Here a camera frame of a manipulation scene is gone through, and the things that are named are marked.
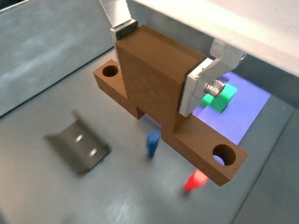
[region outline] wooden base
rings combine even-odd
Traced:
[[[103,65],[99,88],[138,119],[149,114],[162,124],[163,140],[222,186],[249,154],[197,117],[178,113],[186,75],[206,57],[147,26],[117,42],[117,51],[122,72],[115,61]]]

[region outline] gray table surface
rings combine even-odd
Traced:
[[[234,223],[297,224],[299,221],[299,110],[261,173]]]
[[[94,60],[0,119],[0,216],[6,224],[232,223],[294,108],[272,97],[242,142],[250,156],[224,187],[212,181],[184,195],[194,166],[161,142],[146,159],[146,135],[159,127],[139,121],[99,90]],[[77,109],[113,148],[105,162],[78,176],[45,136],[75,121]]]

